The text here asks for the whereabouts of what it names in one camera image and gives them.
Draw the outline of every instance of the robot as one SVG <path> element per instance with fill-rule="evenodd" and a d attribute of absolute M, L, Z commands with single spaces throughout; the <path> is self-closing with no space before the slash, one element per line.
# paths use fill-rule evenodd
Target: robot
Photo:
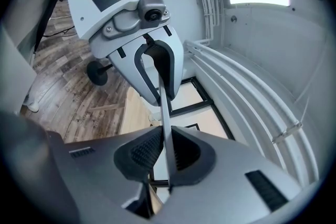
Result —
<path fill-rule="evenodd" d="M 250 223 L 289 206 L 301 187 L 259 153 L 170 125 L 167 99 L 179 90 L 183 46 L 163 0 L 68 1 L 79 37 L 89 40 L 96 58 L 107 57 L 143 98 L 161 107 L 162 126 L 64 144 L 55 132 L 2 115 L 1 127 L 12 128 L 8 139 L 16 145 L 7 154 L 9 167 L 43 212 L 63 223 Z M 143 54 L 153 58 L 160 94 L 145 73 Z M 104 84 L 109 66 L 91 63 L 88 76 Z M 29 139 L 23 138 L 27 130 Z M 148 175 L 162 150 L 171 195 L 155 215 Z M 22 154 L 36 160 L 38 176 L 22 168 Z M 42 195 L 45 190 L 48 198 Z M 271 222 L 282 216 L 274 214 Z"/>

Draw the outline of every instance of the wheel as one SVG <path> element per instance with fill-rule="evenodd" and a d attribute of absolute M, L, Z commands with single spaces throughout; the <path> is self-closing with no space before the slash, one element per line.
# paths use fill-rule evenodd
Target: wheel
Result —
<path fill-rule="evenodd" d="M 100 71 L 98 73 L 98 70 L 103 67 L 104 66 L 100 62 L 97 62 L 97 61 L 89 62 L 89 64 L 87 65 L 86 71 L 87 71 L 89 79 L 91 80 L 93 84 L 98 85 L 98 86 L 103 86 L 106 84 L 107 72 Z"/>

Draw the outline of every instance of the gray metal surface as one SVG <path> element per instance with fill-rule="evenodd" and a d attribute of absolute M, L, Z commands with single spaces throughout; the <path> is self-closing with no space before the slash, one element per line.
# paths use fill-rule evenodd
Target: gray metal surface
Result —
<path fill-rule="evenodd" d="M 131 133 L 130 136 L 135 138 L 144 132 L 142 130 Z M 121 137 L 123 138 L 122 143 L 125 143 L 128 138 L 132 139 L 128 135 Z M 97 184 L 92 178 L 90 179 L 90 176 L 85 172 L 85 168 L 77 165 L 77 162 L 69 154 L 69 149 L 76 148 L 76 146 L 69 144 L 67 145 L 68 147 L 65 147 L 59 134 L 53 135 L 51 133 L 48 139 L 58 171 L 77 205 L 80 223 L 149 223 L 147 220 L 123 209 L 121 204 L 114 201 L 116 197 L 111 197 L 110 193 L 105 193 L 105 189 L 101 188 L 99 183 Z M 101 139 L 98 141 L 104 143 L 106 140 Z M 113 185 L 113 177 L 106 177 L 105 180 Z"/>
<path fill-rule="evenodd" d="M 174 96 L 176 96 L 183 72 L 183 46 L 177 33 L 174 28 L 167 26 L 171 35 L 169 36 L 163 27 L 160 27 L 154 31 L 149 32 L 148 34 L 154 40 L 161 40 L 166 43 L 173 51 L 174 54 Z M 134 56 L 139 47 L 143 44 L 146 44 L 145 39 L 141 36 L 137 39 L 132 40 L 131 42 L 122 46 L 122 49 L 125 53 L 125 57 L 121 58 L 118 51 L 114 51 L 108 58 L 112 62 L 113 66 L 123 75 L 123 77 L 132 85 L 136 91 L 146 99 L 148 103 L 154 106 L 158 106 L 158 101 L 154 96 L 153 92 L 150 90 L 149 85 L 143 79 L 142 75 L 139 73 L 135 62 Z"/>
<path fill-rule="evenodd" d="M 255 170 L 262 171 L 288 200 L 300 193 L 293 178 L 248 147 L 200 131 L 179 129 L 210 144 L 217 162 L 197 185 L 174 187 L 154 221 L 243 224 L 269 215 L 270 210 L 245 176 Z"/>
<path fill-rule="evenodd" d="M 114 203 L 125 208 L 139 198 L 142 183 L 127 180 L 116 167 L 113 156 L 115 151 L 123 144 L 147 133 L 154 127 L 143 129 L 127 135 L 119 135 L 99 140 L 65 144 L 68 151 L 92 147 L 94 153 L 75 158 L 87 178 L 93 182 L 106 197 Z"/>
<path fill-rule="evenodd" d="M 162 18 L 156 22 L 147 22 L 144 18 L 147 12 L 152 9 L 157 9 L 163 15 Z M 138 3 L 139 17 L 141 18 L 141 28 L 152 28 L 153 25 L 159 26 L 160 21 L 167 17 L 167 14 L 164 16 L 166 10 L 166 5 L 163 3 L 163 0 L 140 0 Z"/>
<path fill-rule="evenodd" d="M 110 33 L 113 33 L 114 31 L 117 31 L 114 27 L 114 24 L 112 20 L 108 21 L 103 27 L 102 30 L 97 31 L 90 39 L 90 48 L 92 51 L 92 54 L 98 58 L 105 58 L 107 55 L 111 54 L 112 52 L 116 51 L 118 48 L 122 47 L 123 45 L 131 42 L 132 40 L 141 37 L 142 35 L 149 33 L 153 30 L 156 30 L 160 27 L 163 27 L 170 22 L 170 15 L 166 15 L 162 17 L 162 22 L 158 27 L 153 27 L 149 29 L 139 29 L 132 33 L 130 30 L 127 33 L 122 33 L 119 35 L 118 38 L 115 39 L 108 39 L 106 35 L 108 32 L 106 31 L 107 27 L 111 27 Z"/>
<path fill-rule="evenodd" d="M 140 23 L 138 11 L 122 10 L 113 16 L 113 23 L 115 28 L 120 32 L 127 32 L 135 29 Z"/>
<path fill-rule="evenodd" d="M 135 90 L 152 105 L 158 106 L 156 97 L 144 81 L 139 73 L 135 63 L 134 55 L 142 44 L 146 44 L 146 40 L 141 36 L 122 46 L 126 57 L 121 58 L 118 51 L 114 51 L 108 55 L 113 66 L 122 74 L 127 82 L 135 88 Z"/>
<path fill-rule="evenodd" d="M 276 210 L 272 214 L 258 219 L 253 224 L 281 224 L 288 223 L 300 214 L 307 206 L 308 202 L 316 194 L 321 187 L 322 181 L 319 180 L 308 187 L 304 188 L 300 194 L 298 194 L 292 201 L 288 202 L 279 210 Z"/>
<path fill-rule="evenodd" d="M 166 90 L 164 88 L 163 80 L 159 76 L 159 92 L 161 96 L 161 121 L 163 126 L 163 135 L 164 135 L 164 150 L 166 152 L 166 161 L 167 161 L 167 171 L 168 171 L 168 180 L 170 176 L 176 173 L 176 160 L 174 153 L 173 137 L 172 137 L 172 127 L 170 125 L 170 115 L 166 97 Z"/>

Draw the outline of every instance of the cable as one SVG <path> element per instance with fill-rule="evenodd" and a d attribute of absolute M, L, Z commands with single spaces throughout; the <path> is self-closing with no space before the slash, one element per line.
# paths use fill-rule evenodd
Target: cable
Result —
<path fill-rule="evenodd" d="M 71 17 L 71 15 L 68 15 L 68 16 L 61 16 L 61 17 L 50 17 L 49 20 L 61 19 L 61 18 L 67 18 L 67 17 Z"/>
<path fill-rule="evenodd" d="M 68 29 L 64 29 L 64 30 L 62 30 L 62 31 L 60 31 L 60 32 L 57 32 L 57 33 L 54 33 L 54 34 L 52 34 L 52 35 L 43 35 L 44 37 L 53 37 L 53 36 L 55 36 L 55 35 L 57 35 L 57 34 L 60 34 L 60 33 L 63 33 L 63 34 L 66 34 L 70 29 L 73 29 L 75 26 L 72 26 L 72 27 L 70 27 L 70 28 L 68 28 Z"/>
<path fill-rule="evenodd" d="M 77 33 L 71 34 L 71 35 L 59 35 L 59 36 L 52 36 L 52 37 L 72 37 L 75 36 Z"/>
<path fill-rule="evenodd" d="M 305 110 L 303 111 L 302 118 L 301 118 L 301 123 L 303 122 L 303 119 L 305 118 L 304 115 L 306 114 L 306 111 L 307 111 L 309 98 L 310 98 L 310 96 L 308 96 L 308 98 L 307 98 L 307 102 L 306 102 Z"/>

